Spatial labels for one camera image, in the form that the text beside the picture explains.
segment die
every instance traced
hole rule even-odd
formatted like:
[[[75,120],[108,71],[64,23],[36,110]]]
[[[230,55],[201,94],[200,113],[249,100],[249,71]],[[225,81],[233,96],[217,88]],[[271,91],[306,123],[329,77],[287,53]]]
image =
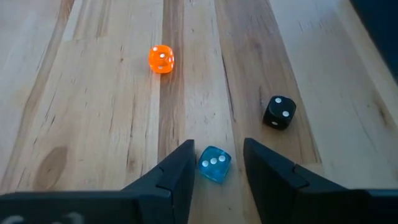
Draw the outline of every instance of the die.
[[[231,156],[214,146],[209,146],[199,158],[198,170],[210,180],[222,184],[228,172]]]
[[[148,63],[150,68],[160,74],[169,73],[174,67],[173,50],[166,45],[156,45],[149,51]]]
[[[262,122],[272,128],[285,130],[292,121],[296,104],[288,97],[273,96],[267,106]]]

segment black die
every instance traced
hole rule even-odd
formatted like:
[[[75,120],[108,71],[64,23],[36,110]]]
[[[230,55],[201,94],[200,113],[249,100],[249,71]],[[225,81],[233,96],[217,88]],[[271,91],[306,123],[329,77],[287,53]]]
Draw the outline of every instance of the black die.
[[[272,128],[285,130],[296,111],[296,104],[290,98],[273,96],[267,106],[262,122]]]

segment wooden surface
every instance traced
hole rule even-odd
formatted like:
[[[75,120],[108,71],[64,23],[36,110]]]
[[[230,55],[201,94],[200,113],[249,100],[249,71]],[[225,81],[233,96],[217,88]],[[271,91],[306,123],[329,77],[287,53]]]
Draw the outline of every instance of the wooden surface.
[[[147,54],[176,65],[153,74]],[[283,132],[261,124],[295,100]],[[0,192],[121,189],[186,139],[233,161],[196,176],[190,223],[259,223],[252,137],[345,187],[398,187],[398,87],[346,0],[0,0]]]

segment translucent blue die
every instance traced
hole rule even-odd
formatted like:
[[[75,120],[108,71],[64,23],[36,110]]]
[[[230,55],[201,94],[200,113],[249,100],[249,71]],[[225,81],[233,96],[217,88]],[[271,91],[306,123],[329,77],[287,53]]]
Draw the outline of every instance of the translucent blue die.
[[[223,183],[226,173],[228,172],[231,156],[214,146],[205,149],[199,159],[199,171],[219,184]]]

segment translucent orange die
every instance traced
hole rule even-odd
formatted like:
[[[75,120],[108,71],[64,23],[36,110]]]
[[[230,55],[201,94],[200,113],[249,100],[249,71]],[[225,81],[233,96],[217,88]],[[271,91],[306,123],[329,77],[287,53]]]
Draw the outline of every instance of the translucent orange die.
[[[148,62],[156,73],[169,73],[174,67],[173,50],[166,45],[156,45],[149,51]]]

